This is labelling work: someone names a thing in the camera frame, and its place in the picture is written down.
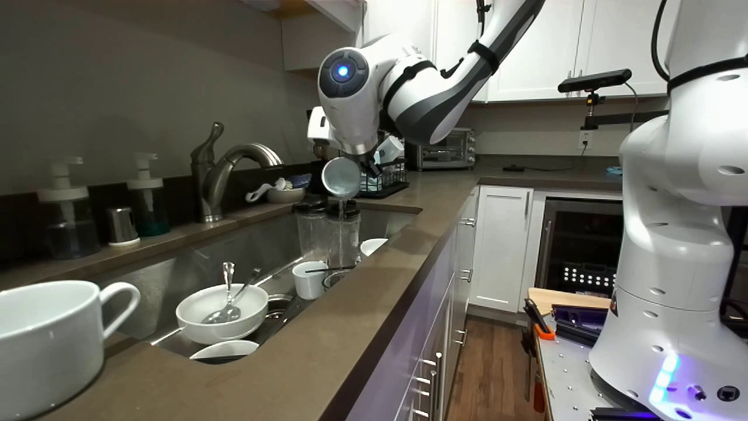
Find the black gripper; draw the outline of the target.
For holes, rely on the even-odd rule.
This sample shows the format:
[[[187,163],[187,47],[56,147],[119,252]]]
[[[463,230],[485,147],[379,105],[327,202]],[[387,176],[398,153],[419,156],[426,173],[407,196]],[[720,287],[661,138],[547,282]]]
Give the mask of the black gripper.
[[[365,153],[365,154],[343,154],[343,156],[346,156],[346,159],[353,159],[365,176],[384,179],[384,170],[382,170],[379,163],[375,161],[375,153],[377,153],[377,147],[375,147],[373,153]]]

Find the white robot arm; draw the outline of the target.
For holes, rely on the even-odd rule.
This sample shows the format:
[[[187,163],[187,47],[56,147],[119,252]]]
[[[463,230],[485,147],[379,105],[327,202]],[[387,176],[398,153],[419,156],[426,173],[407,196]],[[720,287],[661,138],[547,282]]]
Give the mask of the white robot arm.
[[[542,4],[497,0],[450,73],[402,36],[331,51],[318,99],[340,147],[373,153],[384,125],[444,140]],[[670,111],[623,144],[624,237],[589,366],[665,421],[748,421],[748,347],[720,321],[734,262],[722,211],[748,203],[748,0],[680,0],[666,71]]]

